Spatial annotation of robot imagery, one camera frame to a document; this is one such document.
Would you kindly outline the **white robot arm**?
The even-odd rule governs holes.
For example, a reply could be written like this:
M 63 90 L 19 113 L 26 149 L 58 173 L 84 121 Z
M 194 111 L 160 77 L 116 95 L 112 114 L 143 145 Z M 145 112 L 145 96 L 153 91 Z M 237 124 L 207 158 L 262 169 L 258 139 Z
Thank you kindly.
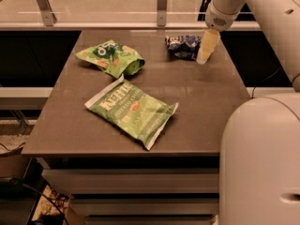
M 197 61 L 216 46 L 243 6 L 259 24 L 294 90 L 241 105 L 224 129 L 215 225 L 300 225 L 299 0 L 212 0 Z

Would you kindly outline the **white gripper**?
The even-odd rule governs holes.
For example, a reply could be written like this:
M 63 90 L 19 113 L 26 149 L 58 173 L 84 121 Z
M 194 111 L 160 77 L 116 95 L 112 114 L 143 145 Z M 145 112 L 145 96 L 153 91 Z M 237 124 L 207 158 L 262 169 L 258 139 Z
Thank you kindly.
M 204 65 L 215 50 L 220 40 L 220 33 L 228 30 L 236 19 L 235 14 L 225 14 L 216 9 L 213 3 L 208 5 L 205 13 L 205 23 L 208 29 L 202 36 L 196 62 Z

